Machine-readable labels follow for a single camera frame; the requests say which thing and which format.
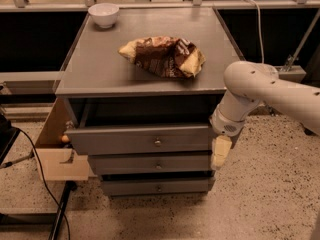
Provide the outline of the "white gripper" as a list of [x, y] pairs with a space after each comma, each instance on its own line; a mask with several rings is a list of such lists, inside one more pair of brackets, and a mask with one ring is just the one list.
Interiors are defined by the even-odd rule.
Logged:
[[235, 137], [240, 134], [244, 122], [228, 119], [222, 114], [220, 106], [215, 108], [209, 117], [209, 121], [213, 131], [219, 135], [212, 140], [211, 166], [214, 170], [219, 170], [224, 165], [231, 150], [232, 141], [230, 137]]

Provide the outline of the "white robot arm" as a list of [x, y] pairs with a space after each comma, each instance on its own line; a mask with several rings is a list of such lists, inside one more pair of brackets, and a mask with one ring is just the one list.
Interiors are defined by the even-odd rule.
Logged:
[[224, 72], [226, 92], [210, 116], [215, 133], [211, 166], [219, 170], [245, 124], [247, 115], [261, 102], [320, 134], [320, 89], [281, 80], [271, 65], [237, 61]]

